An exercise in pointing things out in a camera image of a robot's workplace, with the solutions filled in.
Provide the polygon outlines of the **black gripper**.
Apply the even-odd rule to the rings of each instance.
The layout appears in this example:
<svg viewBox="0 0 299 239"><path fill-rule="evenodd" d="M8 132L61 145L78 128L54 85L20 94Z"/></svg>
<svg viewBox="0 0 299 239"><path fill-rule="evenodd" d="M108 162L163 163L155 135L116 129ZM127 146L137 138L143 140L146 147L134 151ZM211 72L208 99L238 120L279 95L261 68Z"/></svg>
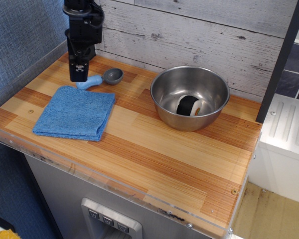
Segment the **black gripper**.
<svg viewBox="0 0 299 239"><path fill-rule="evenodd" d="M95 55L95 45L102 42L104 11L94 0L65 0L63 12L69 17L65 31L69 52L71 82L86 82L89 60Z"/></svg>

